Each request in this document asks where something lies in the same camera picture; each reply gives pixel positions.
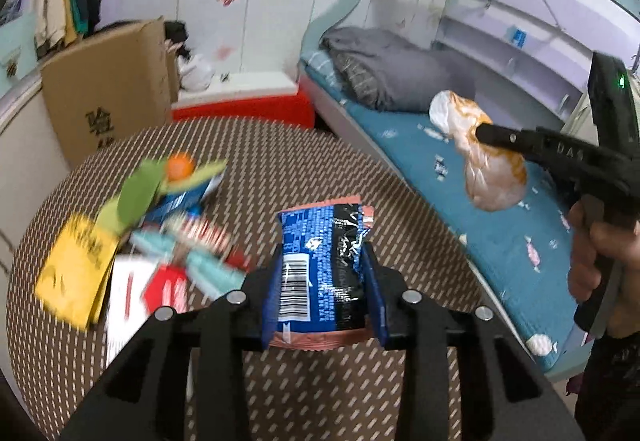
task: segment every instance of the round table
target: round table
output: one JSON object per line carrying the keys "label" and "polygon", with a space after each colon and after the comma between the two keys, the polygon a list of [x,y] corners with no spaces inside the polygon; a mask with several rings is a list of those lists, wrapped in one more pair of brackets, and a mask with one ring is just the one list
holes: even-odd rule
{"label": "round table", "polygon": [[[258,264],[280,239],[279,210],[360,194],[375,207],[371,241],[380,262],[397,268],[410,287],[447,307],[469,311],[479,291],[458,241],[420,196],[385,165],[335,136],[242,118],[204,118],[147,129],[88,158],[44,201],[15,254],[7,301],[12,367],[31,416],[54,439],[104,369],[104,316],[88,332],[46,312],[33,286],[71,212],[95,217],[143,158],[172,152],[198,163],[228,158],[225,179],[206,208],[227,225]],[[190,309],[207,305],[193,287]],[[459,386],[450,350],[451,438],[460,432]],[[333,351],[271,348],[245,353],[245,385],[254,440],[392,440],[404,353],[376,341]],[[195,434],[186,410],[185,439]]]}

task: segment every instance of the human hand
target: human hand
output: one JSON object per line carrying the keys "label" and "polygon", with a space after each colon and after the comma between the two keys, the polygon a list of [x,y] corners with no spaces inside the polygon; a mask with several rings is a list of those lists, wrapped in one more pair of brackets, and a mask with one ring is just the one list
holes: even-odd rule
{"label": "human hand", "polygon": [[624,338],[640,331],[640,227],[623,230],[606,223],[584,227],[584,209],[576,203],[568,216],[575,229],[568,275],[569,293],[584,302],[600,285],[601,274],[594,266],[598,253],[623,262],[625,268],[620,296],[607,325],[607,333]]}

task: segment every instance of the mattress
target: mattress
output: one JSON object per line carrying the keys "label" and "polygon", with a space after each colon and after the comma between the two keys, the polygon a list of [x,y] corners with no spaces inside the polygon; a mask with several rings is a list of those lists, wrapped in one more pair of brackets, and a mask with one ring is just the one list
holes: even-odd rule
{"label": "mattress", "polygon": [[440,215],[498,297],[543,371],[558,360],[574,322],[566,277],[572,231],[553,182],[527,163],[523,201],[484,212],[466,197],[463,158],[427,114],[370,110],[349,99],[329,55],[303,55],[309,77],[343,106]]}

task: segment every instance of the white plastic bag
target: white plastic bag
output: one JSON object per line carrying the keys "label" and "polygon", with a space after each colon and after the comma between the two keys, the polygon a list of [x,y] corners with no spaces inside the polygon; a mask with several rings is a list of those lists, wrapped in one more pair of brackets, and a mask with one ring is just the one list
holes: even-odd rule
{"label": "white plastic bag", "polygon": [[478,141],[476,128],[492,123],[478,104],[453,91],[441,91],[431,101],[429,116],[464,156],[466,193],[474,206],[495,212],[522,201],[527,189],[524,158]]}
{"label": "white plastic bag", "polygon": [[178,57],[178,73],[180,84],[187,91],[205,91],[215,73],[213,64],[207,61],[203,55],[193,55],[187,62],[183,57]]}

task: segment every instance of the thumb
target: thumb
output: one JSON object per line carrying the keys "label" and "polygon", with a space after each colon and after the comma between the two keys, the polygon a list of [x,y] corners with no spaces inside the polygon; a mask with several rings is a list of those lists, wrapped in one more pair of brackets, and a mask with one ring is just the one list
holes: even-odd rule
{"label": "thumb", "polygon": [[594,223],[590,236],[593,246],[605,257],[621,261],[627,268],[640,269],[640,237],[633,231]]}

